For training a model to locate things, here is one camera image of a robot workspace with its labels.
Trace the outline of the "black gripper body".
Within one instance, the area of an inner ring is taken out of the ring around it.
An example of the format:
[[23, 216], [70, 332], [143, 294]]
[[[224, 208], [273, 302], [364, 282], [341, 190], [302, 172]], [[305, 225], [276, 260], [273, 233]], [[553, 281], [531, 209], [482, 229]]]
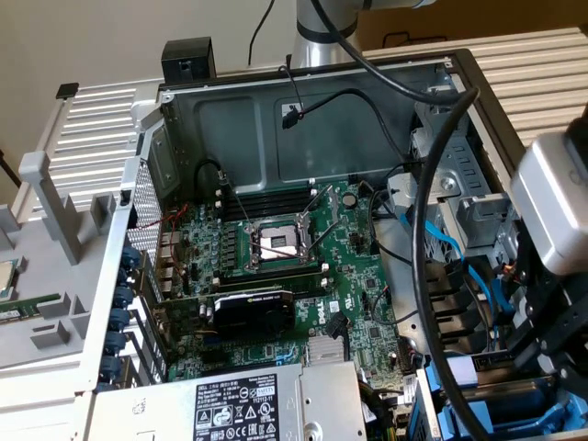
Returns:
[[508, 352], [517, 368], [537, 367], [565, 390], [587, 389], [587, 273], [558, 276], [541, 262], [518, 220], [512, 283], [514, 330]]

